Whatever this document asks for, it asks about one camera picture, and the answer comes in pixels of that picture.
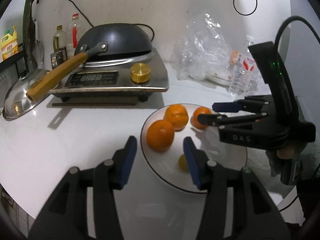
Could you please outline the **person's hand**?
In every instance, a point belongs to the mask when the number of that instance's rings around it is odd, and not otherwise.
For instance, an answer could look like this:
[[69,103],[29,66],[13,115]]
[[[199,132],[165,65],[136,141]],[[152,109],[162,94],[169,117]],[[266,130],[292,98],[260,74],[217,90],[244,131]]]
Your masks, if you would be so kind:
[[293,146],[287,146],[280,150],[277,150],[277,156],[280,159],[292,159],[295,153],[295,148]]

